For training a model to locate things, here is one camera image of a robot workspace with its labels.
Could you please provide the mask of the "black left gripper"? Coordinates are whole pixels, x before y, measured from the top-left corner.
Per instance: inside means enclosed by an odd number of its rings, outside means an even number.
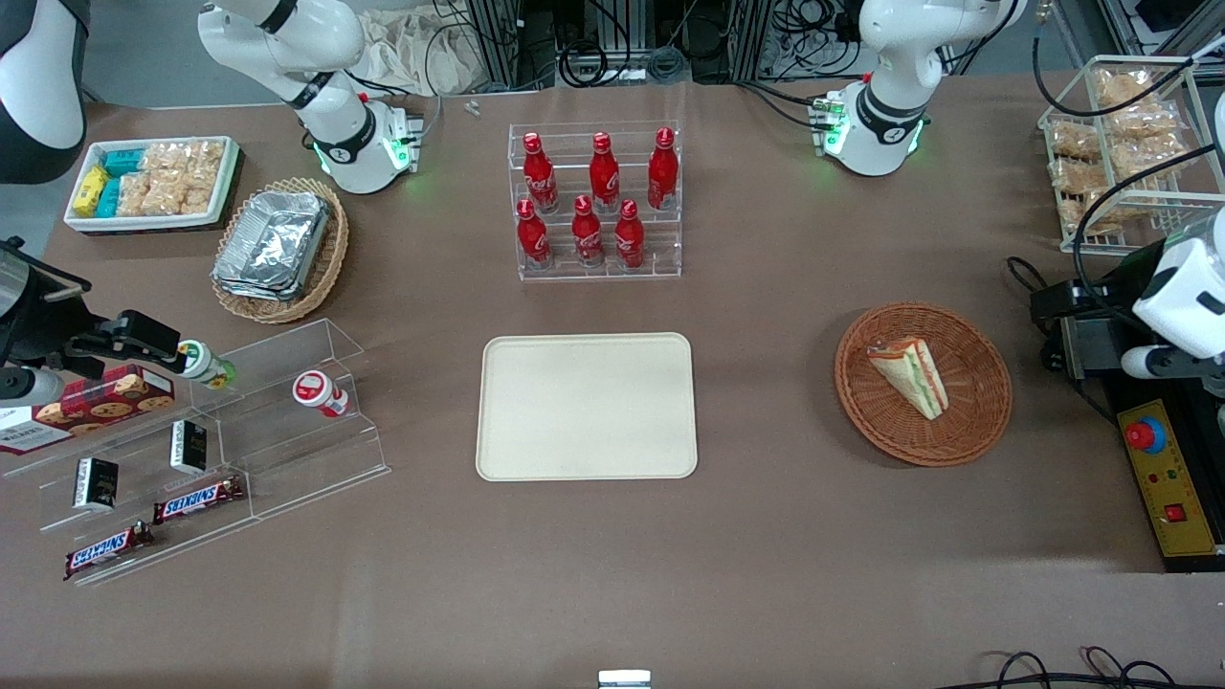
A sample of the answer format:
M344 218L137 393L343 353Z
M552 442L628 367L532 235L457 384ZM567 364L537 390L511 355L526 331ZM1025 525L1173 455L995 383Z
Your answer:
M1107 276L1094 284L1098 297L1080 280L1060 280L1049 284L1038 281L1030 292L1030 322L1054 322L1062 318L1107 318L1115 322L1136 322L1132 305L1145 292L1147 278Z

